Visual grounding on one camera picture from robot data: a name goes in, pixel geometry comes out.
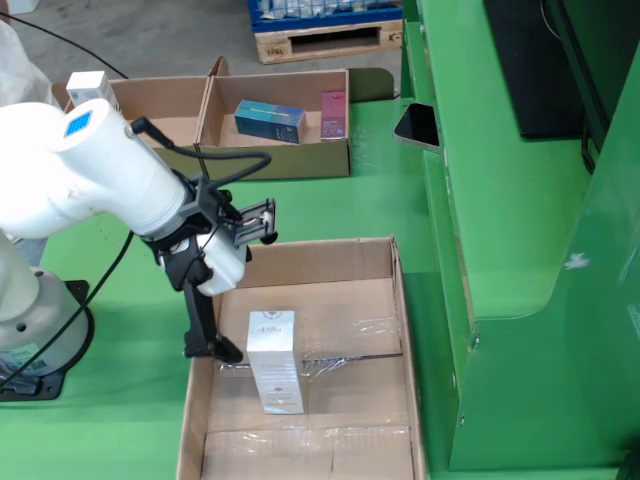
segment blue product box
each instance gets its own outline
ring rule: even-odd
[[[243,100],[236,110],[238,132],[254,137],[301,143],[306,122],[301,108]]]

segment white product box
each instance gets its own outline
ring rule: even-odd
[[[251,312],[247,354],[265,413],[304,413],[294,351],[296,312]]]
[[[94,98],[104,98],[118,112],[116,99],[105,72],[73,72],[67,83],[67,92],[75,107]]]

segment gray floor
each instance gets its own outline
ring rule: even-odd
[[[261,65],[246,0],[41,0],[20,18],[78,42],[132,78],[204,75],[224,55],[235,75],[376,66],[392,72],[399,85],[400,51]],[[45,33],[12,26],[31,61],[54,83],[75,70],[105,68]],[[17,247],[38,265],[44,245],[20,241]]]

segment open cardboard box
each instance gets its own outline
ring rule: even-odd
[[[214,301],[246,349],[249,312],[295,310],[305,414],[265,415],[248,365],[192,360],[178,480],[424,480],[402,268],[393,237],[252,247]]]
[[[204,101],[211,78],[217,74],[228,74],[223,57],[204,76],[114,79],[110,83],[128,122],[145,116],[177,146],[195,151]],[[65,112],[73,110],[66,83],[54,84],[52,91]],[[171,168],[182,165],[185,157],[161,147],[145,134],[142,138]]]
[[[272,163],[249,179],[341,177],[350,175],[349,102],[393,98],[393,76],[380,68],[361,68],[274,75],[230,76],[219,57],[206,76],[111,80],[124,117],[149,118],[176,145],[207,153],[266,151]],[[66,84],[53,93],[66,112],[73,109]],[[322,93],[346,91],[345,138],[321,141]],[[237,131],[234,113],[241,100],[256,100],[306,110],[308,131],[300,145]],[[212,179],[237,172],[256,159],[200,160],[160,147],[142,138],[169,165],[188,177],[207,173]]]
[[[322,141],[322,94],[347,92],[347,130],[342,139]],[[242,100],[296,107],[305,110],[306,132],[300,144],[238,133],[235,112]],[[251,177],[313,178],[344,177],[349,162],[349,71],[334,70],[273,75],[223,76],[211,81],[204,106],[199,149],[222,153],[260,150],[273,157],[271,165]],[[205,161],[211,178],[238,171],[255,159],[233,162]]]

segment green workstation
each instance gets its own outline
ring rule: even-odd
[[[640,435],[640,53],[591,175],[579,138],[522,137],[481,0],[404,8],[401,98],[352,105],[352,177],[233,195],[277,198],[279,241],[395,235],[432,477],[613,479]],[[394,139],[413,102],[439,145]],[[43,266],[95,284],[126,236],[94,218]],[[172,478],[184,310],[136,240],[61,397],[0,408],[4,477]]]

